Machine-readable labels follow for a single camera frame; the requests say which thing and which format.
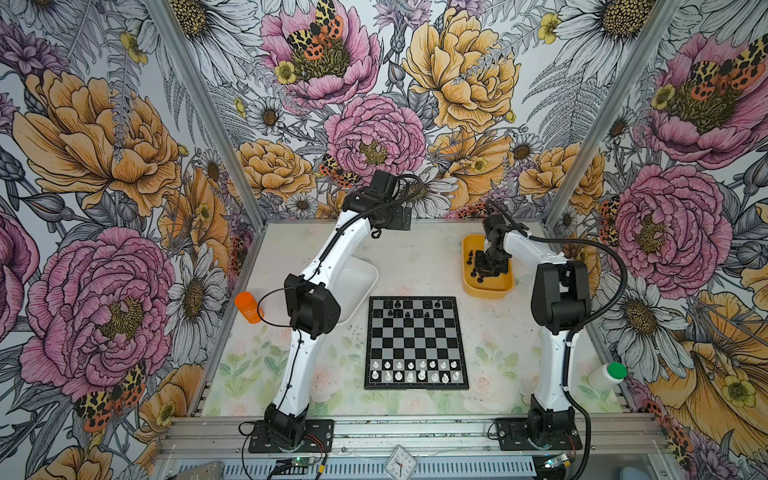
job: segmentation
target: pink peony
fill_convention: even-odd
[[[619,197],[615,221],[627,268],[673,300],[707,284],[733,236],[717,183],[692,165],[643,167]]]
[[[369,183],[376,170],[401,174],[420,167],[426,140],[410,108],[379,95],[357,97],[326,121],[328,155]]]
[[[38,246],[29,233],[0,211],[0,341],[16,324],[24,304],[24,284],[39,262]]]
[[[368,36],[354,8],[347,12],[338,0],[334,4],[336,14],[344,21],[342,45],[349,54],[349,66],[343,75],[325,74],[309,81],[299,78],[285,84],[288,94],[305,109],[345,103],[356,94],[370,91],[379,75],[381,48],[377,35]],[[293,49],[288,45],[286,37],[295,31],[309,29],[310,23],[315,21],[315,11],[313,6],[309,13],[296,10],[296,14],[291,16],[281,11],[278,16],[266,15],[262,19],[261,48],[266,52],[262,56],[264,66],[274,69],[281,61],[293,62]]]
[[[113,227],[54,253],[29,289],[35,332],[21,354],[22,378],[62,387],[73,399],[119,384],[139,362],[160,368],[174,268],[136,230]]]
[[[654,109],[644,126],[645,140],[654,151],[707,169],[731,164],[768,134],[768,74],[742,91],[718,88],[705,101],[690,96],[692,64],[714,61],[722,65],[748,45],[732,47],[731,38],[718,45],[715,37],[695,34],[667,64],[667,71],[659,73],[651,103]]]

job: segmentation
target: analog clock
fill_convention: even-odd
[[[408,480],[415,470],[416,459],[403,447],[396,448],[386,463],[386,472],[395,480]]]

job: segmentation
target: white bottle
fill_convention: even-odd
[[[619,362],[606,363],[599,369],[589,374],[587,381],[593,390],[602,392],[609,390],[614,385],[621,383],[627,377],[627,367]]]

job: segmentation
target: chessboard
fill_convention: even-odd
[[[467,390],[454,296],[372,296],[366,389]]]

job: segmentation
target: mounting plate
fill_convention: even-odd
[[[498,447],[502,452],[513,452],[519,450],[541,450],[542,455],[550,455],[551,450],[571,450],[581,449],[581,439],[577,431],[571,435],[553,435],[547,439],[551,445],[549,448],[542,448],[528,439],[526,423],[528,419],[496,419],[496,435],[498,438]]]
[[[323,442],[326,452],[330,452],[333,447],[333,420],[307,420],[304,435],[313,435],[316,439]],[[253,427],[253,433],[250,436],[248,444],[249,453],[287,453],[287,450],[270,440],[266,433],[266,423],[263,420],[256,422]],[[319,453],[320,447],[310,440],[304,439],[301,445],[292,453]]]

